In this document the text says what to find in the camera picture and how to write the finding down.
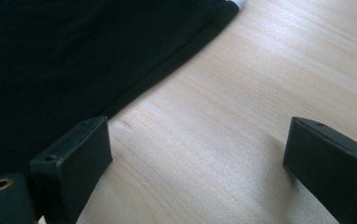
light wood surface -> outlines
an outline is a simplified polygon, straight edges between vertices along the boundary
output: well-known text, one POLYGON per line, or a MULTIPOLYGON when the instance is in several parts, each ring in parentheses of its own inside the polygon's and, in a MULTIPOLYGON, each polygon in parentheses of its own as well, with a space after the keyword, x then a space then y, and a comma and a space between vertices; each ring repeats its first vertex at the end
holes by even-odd
POLYGON ((357 0, 249 0, 109 121, 79 223, 336 223, 281 165, 292 116, 357 141, 357 0))

